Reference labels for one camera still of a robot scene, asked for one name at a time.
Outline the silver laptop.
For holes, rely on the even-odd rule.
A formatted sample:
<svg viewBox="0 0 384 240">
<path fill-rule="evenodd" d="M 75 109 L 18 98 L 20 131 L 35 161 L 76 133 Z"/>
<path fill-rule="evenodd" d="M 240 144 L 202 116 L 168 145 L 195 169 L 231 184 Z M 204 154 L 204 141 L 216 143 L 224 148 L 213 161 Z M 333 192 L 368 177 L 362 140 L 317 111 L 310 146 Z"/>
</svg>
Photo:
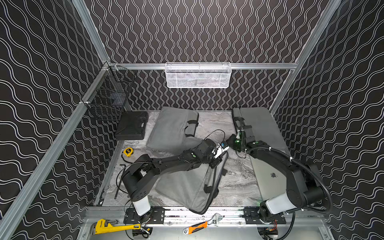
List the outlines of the silver laptop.
<svg viewBox="0 0 384 240">
<path fill-rule="evenodd" d="M 262 199 L 268 200 L 286 192 L 286 177 L 277 169 L 259 159 L 250 157 Z"/>
</svg>

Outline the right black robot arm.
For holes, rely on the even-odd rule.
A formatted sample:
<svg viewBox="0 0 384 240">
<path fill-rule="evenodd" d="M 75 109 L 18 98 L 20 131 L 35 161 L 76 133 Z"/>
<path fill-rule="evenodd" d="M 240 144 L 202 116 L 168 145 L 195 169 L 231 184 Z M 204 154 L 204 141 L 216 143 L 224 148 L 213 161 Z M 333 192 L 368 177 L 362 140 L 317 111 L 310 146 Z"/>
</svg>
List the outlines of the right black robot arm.
<svg viewBox="0 0 384 240">
<path fill-rule="evenodd" d="M 333 199 L 316 164 L 293 158 L 281 135 L 272 132 L 257 136 L 252 130 L 251 126 L 238 130 L 227 143 L 236 153 L 271 167 L 266 173 L 267 187 L 281 189 L 260 203 L 259 215 L 266 219 L 298 210 L 328 214 L 333 208 Z"/>
</svg>

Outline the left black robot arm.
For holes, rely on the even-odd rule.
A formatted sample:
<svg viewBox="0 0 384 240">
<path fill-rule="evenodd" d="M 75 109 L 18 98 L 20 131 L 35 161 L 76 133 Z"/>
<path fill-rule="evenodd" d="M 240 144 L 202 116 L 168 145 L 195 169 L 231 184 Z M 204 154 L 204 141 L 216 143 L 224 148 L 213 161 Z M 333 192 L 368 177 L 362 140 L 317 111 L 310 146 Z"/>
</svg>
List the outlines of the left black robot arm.
<svg viewBox="0 0 384 240">
<path fill-rule="evenodd" d="M 158 192 L 196 214 L 204 214 L 217 195 L 224 160 L 229 149 L 223 141 L 204 139 L 177 156 L 151 158 L 140 156 L 122 173 L 122 182 L 138 216 L 152 210 L 149 193 Z"/>
</svg>

